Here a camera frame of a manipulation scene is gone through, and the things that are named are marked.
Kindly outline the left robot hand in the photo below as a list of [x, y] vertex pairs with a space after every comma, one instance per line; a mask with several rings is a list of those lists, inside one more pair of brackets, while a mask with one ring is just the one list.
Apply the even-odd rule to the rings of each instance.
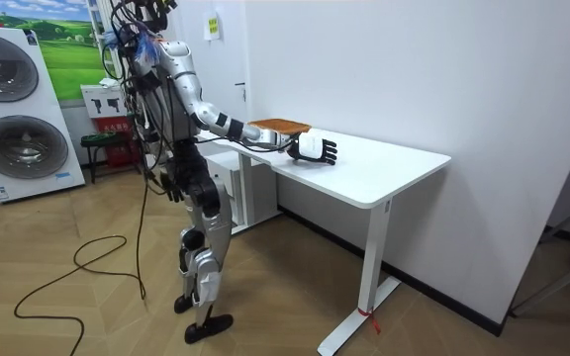
[[174, 203], [179, 203], [183, 201], [182, 194], [183, 181], [176, 173], [167, 171], [166, 178], [164, 182], [164, 189], [166, 191], [167, 197], [170, 201]]

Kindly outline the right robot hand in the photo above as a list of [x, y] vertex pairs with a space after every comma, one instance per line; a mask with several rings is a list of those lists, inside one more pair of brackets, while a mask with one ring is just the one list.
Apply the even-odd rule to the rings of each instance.
[[310, 133], [299, 133], [292, 140], [287, 153], [295, 160], [335, 165], [337, 144]]

